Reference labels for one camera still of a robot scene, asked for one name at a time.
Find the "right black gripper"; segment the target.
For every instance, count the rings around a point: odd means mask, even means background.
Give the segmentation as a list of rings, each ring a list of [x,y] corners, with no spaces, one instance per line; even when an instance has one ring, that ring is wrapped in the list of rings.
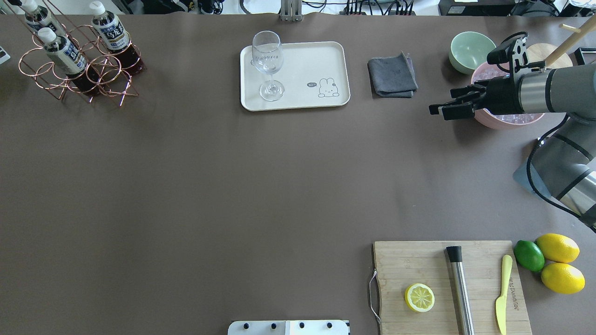
[[[506,75],[451,89],[453,100],[430,105],[429,113],[440,114],[446,121],[474,118],[475,110],[483,108],[494,115],[522,114],[521,82],[520,78]]]

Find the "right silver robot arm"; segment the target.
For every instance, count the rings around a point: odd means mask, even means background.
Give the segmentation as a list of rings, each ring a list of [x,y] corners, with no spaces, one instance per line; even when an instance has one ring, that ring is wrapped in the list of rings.
[[[521,70],[450,91],[452,100],[432,104],[429,112],[445,120],[474,117],[475,110],[495,115],[562,113],[531,150],[521,174],[528,187],[595,229],[595,65]]]

